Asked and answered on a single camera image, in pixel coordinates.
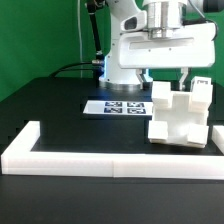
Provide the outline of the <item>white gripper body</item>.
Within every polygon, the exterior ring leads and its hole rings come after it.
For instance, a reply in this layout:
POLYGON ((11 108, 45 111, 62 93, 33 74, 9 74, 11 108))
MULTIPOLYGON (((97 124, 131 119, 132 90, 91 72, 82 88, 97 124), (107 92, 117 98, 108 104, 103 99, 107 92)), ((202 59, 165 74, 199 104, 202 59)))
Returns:
POLYGON ((212 22, 182 26, 169 38, 152 38, 146 13, 121 22, 118 64, 124 69, 211 67, 215 62, 216 25, 212 22))

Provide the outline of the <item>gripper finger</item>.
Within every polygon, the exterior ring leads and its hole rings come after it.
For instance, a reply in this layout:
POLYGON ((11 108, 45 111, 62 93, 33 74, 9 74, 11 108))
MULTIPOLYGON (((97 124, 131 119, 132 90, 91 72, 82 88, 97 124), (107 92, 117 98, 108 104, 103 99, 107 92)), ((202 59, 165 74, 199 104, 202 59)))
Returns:
POLYGON ((143 69, 137 69, 136 70, 136 76, 140 82, 140 88, 143 90, 146 90, 149 86, 146 78, 145 78, 145 73, 143 69))
POLYGON ((179 90, 185 89, 185 80, 188 77, 189 74, 189 68, 181 68, 181 77, 179 79, 179 90))

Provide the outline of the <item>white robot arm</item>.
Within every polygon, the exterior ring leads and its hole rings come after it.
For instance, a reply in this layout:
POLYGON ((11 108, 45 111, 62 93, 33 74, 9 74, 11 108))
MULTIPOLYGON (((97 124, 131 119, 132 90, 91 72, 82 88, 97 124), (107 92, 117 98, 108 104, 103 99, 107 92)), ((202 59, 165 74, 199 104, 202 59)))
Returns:
POLYGON ((100 85, 111 89, 146 86, 151 69, 210 67, 215 62, 214 40, 218 27, 207 13, 224 11, 224 0, 86 0, 97 58, 104 71, 100 85), (108 7, 111 45, 108 54, 100 46, 95 13, 108 7))

